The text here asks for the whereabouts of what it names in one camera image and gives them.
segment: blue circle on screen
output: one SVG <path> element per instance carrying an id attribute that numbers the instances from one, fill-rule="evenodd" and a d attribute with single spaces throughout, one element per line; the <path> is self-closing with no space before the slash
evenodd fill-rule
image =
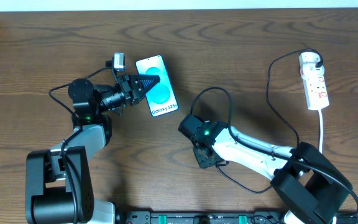
<path id="1" fill-rule="evenodd" d="M 156 67 L 147 69 L 146 75 L 160 75 L 161 71 Z M 158 83 L 149 92 L 149 98 L 156 104 L 163 104 L 169 100 L 171 93 L 166 85 Z"/>

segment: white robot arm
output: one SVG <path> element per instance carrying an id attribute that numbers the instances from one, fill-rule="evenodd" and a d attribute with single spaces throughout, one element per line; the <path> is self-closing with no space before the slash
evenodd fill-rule
<path id="1" fill-rule="evenodd" d="M 308 143 L 301 142 L 297 148 L 276 146 L 247 136 L 225 122 L 204 122 L 192 114 L 181 122 L 178 130 L 193 143 L 200 168 L 218 168 L 221 162 L 233 161 L 271 180 L 271 186 L 291 211 L 282 218 L 286 224 L 331 223 L 349 195 L 348 190 L 319 172 L 314 172 L 305 186 L 301 185 L 299 177 L 309 172 L 302 164 L 324 167 L 347 188 L 352 188 L 318 149 Z"/>

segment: black cable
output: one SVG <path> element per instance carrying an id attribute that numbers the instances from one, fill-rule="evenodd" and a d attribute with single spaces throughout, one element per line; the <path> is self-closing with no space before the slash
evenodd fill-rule
<path id="1" fill-rule="evenodd" d="M 97 70 L 96 72 L 92 73 L 91 75 L 88 75 L 87 77 L 84 77 L 85 79 L 89 79 L 91 78 L 92 76 L 96 75 L 97 73 L 99 72 L 102 72 L 102 71 L 105 71 L 107 69 L 110 69 L 109 67 L 104 67 L 104 68 L 100 68 L 99 70 Z"/>
<path id="2" fill-rule="evenodd" d="M 108 67 L 101 68 L 101 69 L 97 70 L 96 72 L 92 73 L 91 75 L 88 75 L 87 77 L 84 77 L 84 78 L 85 79 L 91 78 L 92 76 L 96 75 L 97 73 L 102 72 L 102 71 L 107 70 L 107 69 L 109 69 L 109 68 Z M 70 83 L 67 83 L 67 84 L 52 88 L 51 90 L 49 90 L 49 96 L 53 100 L 55 100 L 58 104 L 60 104 L 62 107 L 64 107 L 77 120 L 78 124 L 80 124 L 80 119 L 77 117 L 77 115 L 69 107 L 67 107 L 64 103 L 62 103 L 60 100 L 58 100 L 52 93 L 55 90 L 65 88 L 65 87 L 67 87 L 69 85 L 70 85 Z M 72 194 L 72 197 L 73 197 L 73 204 L 74 204 L 73 224 L 78 223 L 78 199 L 77 199 L 77 194 L 76 194 L 76 190 L 75 190 L 73 176 L 71 175 L 71 170 L 70 170 L 69 164 L 67 162 L 67 160 L 70 160 L 70 159 L 66 155 L 65 146 L 67 146 L 68 143 L 73 138 L 75 138 L 80 132 L 82 132 L 82 126 L 80 126 L 80 129 L 77 130 L 75 133 L 73 133 L 71 136 L 69 136 L 67 139 L 64 139 L 63 142 L 62 142 L 62 147 L 60 148 L 60 151 L 61 151 L 60 155 L 62 157 L 63 165 L 65 166 L 65 169 L 66 169 L 66 175 L 67 175 L 67 178 L 68 178 L 68 182 L 70 184 L 71 194 Z"/>
<path id="3" fill-rule="evenodd" d="M 279 159 L 283 159 L 283 160 L 286 160 L 288 162 L 292 162 L 296 165 L 299 165 L 299 166 L 303 166 L 307 169 L 311 169 L 315 172 L 318 172 L 322 175 L 325 175 L 326 177 L 330 178 L 331 180 L 333 180 L 335 183 L 339 184 L 342 188 L 344 188 L 346 191 L 349 192 L 349 194 L 354 198 L 354 200 L 356 201 L 356 204 L 357 204 L 357 209 L 356 211 L 354 212 L 351 212 L 351 213 L 337 213 L 336 216 L 337 217 L 351 217 L 351 216 L 355 216 L 358 214 L 358 196 L 356 195 L 356 193 L 354 193 L 354 191 L 352 189 L 350 189 L 349 187 L 346 187 L 346 185 L 344 185 L 340 180 L 338 180 L 337 178 L 334 177 L 334 175 L 331 174 L 330 171 L 326 171 L 324 170 L 324 168 L 320 168 L 320 167 L 316 167 L 316 166 L 311 166 L 309 164 L 306 164 L 305 162 L 300 162 L 296 159 L 292 159 L 292 158 L 289 158 L 287 156 L 282 156 L 282 155 L 279 155 L 279 154 L 276 154 L 274 152 L 267 152 L 265 150 L 262 150 L 262 149 L 258 149 L 257 147 L 254 147 L 254 146 L 251 146 L 251 145 L 248 145 L 247 143 L 241 141 L 241 139 L 234 135 L 233 134 L 233 131 L 231 129 L 231 119 L 232 119 L 232 114 L 233 114 L 233 100 L 231 98 L 231 95 L 229 94 L 229 92 L 227 92 L 227 90 L 221 88 L 221 87 L 216 87 L 216 86 L 213 86 L 213 87 L 209 87 L 205 90 L 203 90 L 201 93 L 198 94 L 198 96 L 194 99 L 193 103 L 191 104 L 191 108 L 190 108 L 190 114 L 193 113 L 193 107 L 194 105 L 196 104 L 198 98 L 203 94 L 205 93 L 206 91 L 208 90 L 222 90 L 223 92 L 225 92 L 225 94 L 227 95 L 227 97 L 229 98 L 229 117 L 227 119 L 227 124 L 229 126 L 228 130 L 229 130 L 229 134 L 230 136 L 238 143 L 242 144 L 243 146 L 245 147 L 248 147 L 249 149 L 252 149 L 252 150 L 255 150 L 257 152 L 260 152 L 260 153 L 263 153 L 263 154 L 266 154 L 268 156 L 272 156 L 272 157 L 276 157 L 276 158 L 279 158 Z"/>
<path id="4" fill-rule="evenodd" d="M 289 123 L 286 119 L 284 119 L 283 116 L 281 116 L 281 114 L 280 114 L 280 113 L 273 107 L 273 105 L 270 103 L 270 101 L 269 101 L 269 86 L 270 86 L 270 71 L 271 71 L 271 69 L 272 69 L 273 64 L 274 64 L 276 61 L 278 61 L 278 60 L 280 60 L 280 59 L 282 59 L 282 58 L 285 58 L 285 57 L 287 57 L 287 56 L 289 56 L 289 55 L 293 55 L 293 54 L 300 53 L 300 52 L 313 52 L 313 53 L 318 54 L 318 55 L 320 56 L 320 59 L 321 59 L 321 60 L 317 63 L 316 67 L 319 68 L 319 67 L 321 67 L 321 66 L 323 65 L 323 56 L 321 56 L 320 53 L 319 53 L 317 50 L 315 50 L 315 49 L 301 49 L 301 50 L 296 50 L 296 51 L 294 51 L 294 52 L 290 52 L 290 53 L 285 54 L 285 55 L 283 55 L 283 56 L 281 56 L 281 57 L 279 57 L 279 58 L 276 58 L 276 59 L 270 64 L 270 66 L 268 67 L 267 86 L 266 86 L 266 101 L 267 101 L 267 104 L 269 105 L 270 109 L 272 109 L 272 111 L 295 133 L 295 135 L 296 135 L 296 146 L 297 146 L 297 147 L 299 146 L 299 143 L 300 143 L 299 134 L 298 134 L 298 132 L 296 131 L 296 129 L 295 129 L 292 125 L 290 125 L 290 123 Z"/>
<path id="5" fill-rule="evenodd" d="M 251 193 L 253 193 L 253 194 L 262 194 L 262 193 L 265 193 L 266 191 L 268 191 L 269 189 L 272 188 L 272 186 L 270 185 L 270 186 L 268 186 L 267 188 L 265 188 L 265 189 L 263 189 L 263 190 L 261 190 L 261 191 L 256 191 L 256 190 L 251 190 L 251 189 L 249 189 L 248 187 L 246 187 L 246 186 L 244 186 L 244 185 L 238 183 L 236 180 L 234 180 L 233 178 L 229 177 L 227 174 L 225 174 L 225 173 L 222 171 L 221 167 L 222 167 L 222 166 L 227 166 L 228 164 L 229 164 L 229 161 L 226 161 L 226 164 L 216 164 L 215 167 L 217 168 L 217 170 L 218 170 L 225 178 L 231 180 L 233 183 L 237 184 L 238 186 L 240 186 L 240 187 L 243 188 L 244 190 L 249 191 L 249 192 L 251 192 Z"/>

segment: white wall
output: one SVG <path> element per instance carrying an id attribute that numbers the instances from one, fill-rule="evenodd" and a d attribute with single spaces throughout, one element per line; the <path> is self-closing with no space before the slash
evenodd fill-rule
<path id="1" fill-rule="evenodd" d="M 0 12 L 358 7 L 358 0 L 0 0 Z"/>

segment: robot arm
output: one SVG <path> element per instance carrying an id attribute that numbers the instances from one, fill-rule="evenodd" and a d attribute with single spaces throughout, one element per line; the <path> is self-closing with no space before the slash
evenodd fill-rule
<path id="1" fill-rule="evenodd" d="M 71 117 L 73 134 L 50 149 L 33 151 L 27 156 L 25 214 L 28 223 L 73 223 L 78 220 L 78 223 L 114 224 L 119 218 L 112 203 L 93 197 L 88 161 L 111 139 L 111 118 L 103 112 L 119 111 L 121 115 L 122 106 L 134 106 L 142 101 L 160 77 L 117 77 L 117 71 L 124 71 L 123 54 L 115 54 L 106 66 L 112 69 L 115 85 L 94 85 L 88 80 L 90 76 L 68 85 L 75 109 Z M 72 178 L 70 175 L 66 178 L 68 169 Z M 46 186 L 46 183 L 57 180 L 65 180 L 65 186 Z"/>
<path id="2" fill-rule="evenodd" d="M 318 172 L 315 172 L 308 183 L 303 186 L 298 179 L 304 172 L 309 172 L 309 169 L 270 156 L 274 154 L 285 156 L 307 162 L 312 166 L 324 167 L 337 180 L 352 189 L 351 183 L 318 149 L 305 142 L 301 142 L 296 149 L 288 146 L 276 146 L 249 137 L 234 127 L 230 127 L 236 137 L 235 141 L 228 128 L 229 125 L 222 121 L 204 122 L 189 114 L 180 123 L 178 130 L 193 143 L 193 151 L 200 168 L 216 166 L 223 161 L 233 161 L 249 167 L 271 180 L 270 184 L 291 211 L 283 219 L 287 224 L 327 224 L 331 222 L 349 192 Z"/>
<path id="3" fill-rule="evenodd" d="M 276 146 L 263 142 L 261 140 L 247 136 L 239 132 L 235 127 L 231 127 L 233 133 L 247 144 L 265 150 L 274 152 L 284 156 L 291 157 L 290 146 Z M 255 150 L 249 149 L 238 144 L 229 134 L 228 129 L 223 129 L 215 138 L 216 142 L 212 146 L 219 157 L 225 161 L 233 161 L 246 166 L 259 174 L 265 176 L 269 180 L 274 177 L 274 171 L 281 169 L 287 162 L 283 159 L 272 158 L 266 154 L 262 154 Z"/>

